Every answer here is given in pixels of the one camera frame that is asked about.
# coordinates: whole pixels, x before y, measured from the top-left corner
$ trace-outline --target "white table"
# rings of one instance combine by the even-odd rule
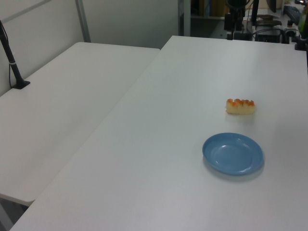
[[[30,205],[158,54],[77,43],[0,97],[0,197]]]
[[[264,166],[213,170],[202,145],[220,132],[254,139]],[[12,231],[307,230],[307,138],[305,52],[172,37]]]

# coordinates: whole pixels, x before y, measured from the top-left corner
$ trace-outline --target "tabletop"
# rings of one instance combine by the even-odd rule
[[[158,54],[77,43],[0,97],[0,197],[30,205]]]
[[[254,100],[229,115],[228,98]],[[236,132],[264,165],[212,169],[202,146]],[[12,231],[308,229],[306,53],[285,44],[172,37]]]

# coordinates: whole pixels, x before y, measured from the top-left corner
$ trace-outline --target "black microphone stand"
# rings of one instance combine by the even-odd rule
[[[4,27],[3,27],[1,20],[0,20],[0,40],[1,40],[2,46],[4,48],[4,51],[6,53],[6,56],[8,57],[8,60],[9,60],[10,66],[13,70],[13,73],[15,75],[15,78],[16,78],[16,85],[12,86],[12,88],[22,89],[25,86],[29,85],[30,82],[23,80],[20,76],[17,64],[16,64],[14,56],[12,54],[12,51],[11,51],[11,48],[10,48],[10,45],[9,45],[9,41],[8,41],[7,36],[5,34]]]

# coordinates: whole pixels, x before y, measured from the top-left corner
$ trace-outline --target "black cable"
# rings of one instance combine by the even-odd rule
[[[246,27],[247,27],[247,25],[248,25],[248,20],[249,20],[249,12],[250,12],[250,8],[251,8],[252,4],[254,4],[254,1],[252,1],[252,3],[250,4],[250,6],[248,7],[248,15],[247,15]]]
[[[273,30],[279,30],[280,32],[282,31],[281,29],[263,29],[263,30],[258,30],[256,32],[254,32],[252,35],[262,33],[262,32],[266,32],[266,31],[273,31]]]
[[[5,33],[6,40],[9,42],[9,37],[8,37],[8,34],[6,33],[6,31],[5,31],[5,29],[4,29],[4,26],[1,25],[1,27],[2,27],[2,29],[3,29],[3,31],[4,31],[4,33]]]
[[[9,64],[9,83],[10,83],[10,88],[12,89],[11,85],[11,65]]]
[[[9,43],[9,37],[8,37],[8,34],[6,33],[6,31],[5,31],[5,29],[4,29],[3,24],[1,24],[1,27],[2,27],[2,30],[3,30],[3,32],[4,32],[4,34],[5,34],[6,40],[7,40],[8,43]],[[9,84],[10,84],[10,88],[12,89],[12,85],[11,85],[11,65],[10,65],[10,63],[9,63]]]

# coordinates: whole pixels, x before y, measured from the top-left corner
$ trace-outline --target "blue plate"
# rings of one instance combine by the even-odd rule
[[[237,133],[220,133],[208,138],[203,156],[216,170],[230,175],[245,175],[263,164],[260,146],[251,138]]]

